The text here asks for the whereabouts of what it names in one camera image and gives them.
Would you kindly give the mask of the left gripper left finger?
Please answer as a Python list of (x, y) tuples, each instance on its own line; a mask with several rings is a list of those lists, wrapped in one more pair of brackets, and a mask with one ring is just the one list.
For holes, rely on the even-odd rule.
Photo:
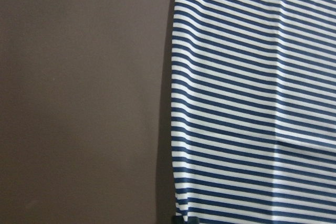
[(171, 218), (171, 224), (184, 224), (183, 216), (173, 216)]

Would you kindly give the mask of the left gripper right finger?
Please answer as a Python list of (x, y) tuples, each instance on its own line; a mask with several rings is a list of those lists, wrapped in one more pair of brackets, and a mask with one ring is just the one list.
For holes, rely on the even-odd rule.
[(188, 224), (200, 224), (199, 218), (188, 218)]

